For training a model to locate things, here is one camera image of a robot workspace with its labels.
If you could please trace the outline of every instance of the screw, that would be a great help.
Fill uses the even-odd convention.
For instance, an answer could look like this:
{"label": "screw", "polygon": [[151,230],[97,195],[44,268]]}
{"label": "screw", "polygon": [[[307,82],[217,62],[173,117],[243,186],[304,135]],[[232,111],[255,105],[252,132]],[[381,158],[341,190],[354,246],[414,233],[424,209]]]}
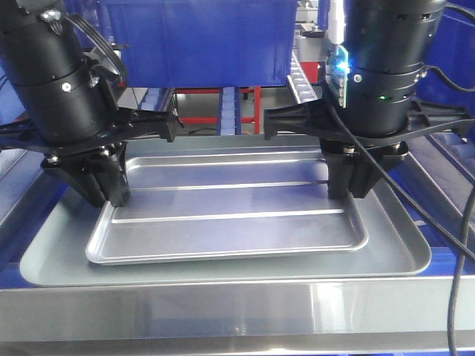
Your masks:
{"label": "screw", "polygon": [[105,146],[101,146],[101,151],[99,154],[101,156],[109,157],[111,155],[111,152]]}
{"label": "screw", "polygon": [[56,163],[59,162],[59,157],[58,157],[58,156],[54,156],[54,155],[53,155],[53,156],[49,156],[49,157],[46,159],[46,161],[47,161],[48,163],[50,163],[50,164],[53,165],[53,164],[56,164]]}
{"label": "screw", "polygon": [[91,80],[89,81],[89,87],[94,88],[97,84],[99,84],[99,77],[98,76],[92,76]]}
{"label": "screw", "polygon": [[61,86],[61,89],[62,91],[64,91],[65,93],[69,93],[71,91],[71,84],[69,83],[63,83],[63,85]]}
{"label": "screw", "polygon": [[355,153],[355,148],[353,146],[344,146],[343,147],[343,153],[344,154],[354,154]]}
{"label": "screw", "polygon": [[61,19],[61,13],[57,9],[46,10],[40,16],[46,22],[59,21]]}

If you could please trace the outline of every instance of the gray plastic tray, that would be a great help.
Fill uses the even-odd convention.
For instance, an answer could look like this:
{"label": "gray plastic tray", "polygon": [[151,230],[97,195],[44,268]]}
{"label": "gray plastic tray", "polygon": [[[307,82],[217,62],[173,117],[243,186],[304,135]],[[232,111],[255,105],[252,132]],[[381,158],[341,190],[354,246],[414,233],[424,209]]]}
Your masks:
{"label": "gray plastic tray", "polygon": [[90,263],[84,253],[100,210],[68,191],[23,256],[20,269],[25,279],[41,286],[95,286],[402,276],[427,267],[427,242],[384,183],[354,202],[369,239],[349,254],[101,266]]}
{"label": "gray plastic tray", "polygon": [[355,251],[353,198],[328,200],[319,151],[128,160],[127,205],[106,204],[86,249],[114,265]]}

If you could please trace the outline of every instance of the black bracket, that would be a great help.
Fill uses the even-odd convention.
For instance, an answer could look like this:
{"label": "black bracket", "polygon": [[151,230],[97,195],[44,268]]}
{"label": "black bracket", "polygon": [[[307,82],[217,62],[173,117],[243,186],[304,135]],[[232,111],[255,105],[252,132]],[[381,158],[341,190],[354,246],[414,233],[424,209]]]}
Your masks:
{"label": "black bracket", "polygon": [[112,206],[123,206],[130,194],[125,172],[126,141],[157,134],[172,142],[177,123],[178,118],[168,111],[120,108],[97,135],[71,145],[50,145],[26,119],[0,126],[0,149],[43,153],[42,169],[66,181],[93,206],[101,207],[106,200]]}
{"label": "black bracket", "polygon": [[[264,112],[265,139],[289,131],[316,136],[329,169],[329,197],[338,199],[348,191],[354,197],[365,197],[381,178],[352,141],[336,124],[338,114],[324,99]],[[358,137],[376,161],[386,170],[394,168],[406,157],[404,141],[451,130],[466,136],[474,123],[464,108],[422,102],[414,99],[407,112],[406,126],[394,135],[371,138]]]}

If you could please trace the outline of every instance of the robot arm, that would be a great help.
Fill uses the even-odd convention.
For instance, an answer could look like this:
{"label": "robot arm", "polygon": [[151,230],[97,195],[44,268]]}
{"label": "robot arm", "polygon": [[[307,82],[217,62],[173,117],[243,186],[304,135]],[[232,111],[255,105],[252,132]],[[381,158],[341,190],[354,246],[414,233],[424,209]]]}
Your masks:
{"label": "robot arm", "polygon": [[61,0],[0,1],[4,70],[29,115],[0,127],[0,148],[42,152],[43,170],[92,205],[121,206],[129,195],[125,141],[159,134],[171,142],[176,117],[118,108],[106,79],[125,79],[125,67],[112,58],[119,73],[110,73],[87,57],[73,23],[84,20],[69,17]]}
{"label": "robot arm", "polygon": [[364,197],[381,177],[337,122],[343,122],[386,171],[407,155],[405,140],[449,129],[464,136],[470,129],[473,120],[464,108],[416,98],[425,54],[446,4],[353,0],[342,45],[338,31],[329,27],[334,45],[323,99],[265,113],[267,139],[279,130],[320,139],[329,167],[330,197],[340,198],[348,191]]}

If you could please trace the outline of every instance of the circuit board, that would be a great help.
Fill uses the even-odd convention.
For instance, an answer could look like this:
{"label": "circuit board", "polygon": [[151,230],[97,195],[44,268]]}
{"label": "circuit board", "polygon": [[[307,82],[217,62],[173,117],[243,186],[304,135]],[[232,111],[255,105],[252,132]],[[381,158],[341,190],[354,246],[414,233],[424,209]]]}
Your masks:
{"label": "circuit board", "polygon": [[348,51],[337,46],[327,60],[327,84],[342,108],[347,106],[347,84],[350,72]]}

